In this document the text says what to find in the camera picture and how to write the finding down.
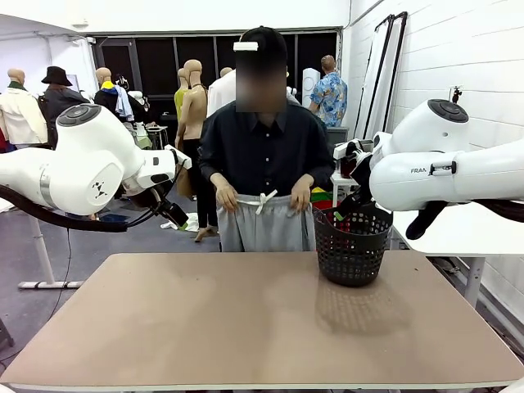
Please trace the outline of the person's right hand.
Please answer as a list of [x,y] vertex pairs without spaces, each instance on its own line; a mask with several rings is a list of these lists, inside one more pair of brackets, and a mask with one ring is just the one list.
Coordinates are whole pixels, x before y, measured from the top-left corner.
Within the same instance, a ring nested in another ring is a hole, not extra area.
[[227,211],[235,211],[238,208],[237,192],[228,182],[215,186],[216,201]]

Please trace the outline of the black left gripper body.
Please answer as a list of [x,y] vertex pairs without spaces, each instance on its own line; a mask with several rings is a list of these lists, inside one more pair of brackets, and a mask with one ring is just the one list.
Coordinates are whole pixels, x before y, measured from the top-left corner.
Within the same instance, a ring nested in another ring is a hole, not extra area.
[[157,213],[174,224],[187,222],[187,214],[176,203],[162,201]]

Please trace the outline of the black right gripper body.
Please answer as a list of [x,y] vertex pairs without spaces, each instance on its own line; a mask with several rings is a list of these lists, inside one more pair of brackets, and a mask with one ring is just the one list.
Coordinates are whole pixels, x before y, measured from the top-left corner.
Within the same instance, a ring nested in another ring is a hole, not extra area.
[[351,172],[351,178],[358,184],[358,189],[351,195],[356,205],[368,204],[372,199],[369,188],[371,175],[370,160],[373,155],[369,152],[359,151],[355,153],[355,168]]

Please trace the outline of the person's left hand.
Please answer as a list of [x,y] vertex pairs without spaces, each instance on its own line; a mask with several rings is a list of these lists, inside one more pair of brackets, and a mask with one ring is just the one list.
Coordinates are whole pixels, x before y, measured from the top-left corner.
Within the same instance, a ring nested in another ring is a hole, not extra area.
[[305,210],[310,202],[310,192],[314,178],[309,174],[302,175],[291,189],[291,208],[297,212]]

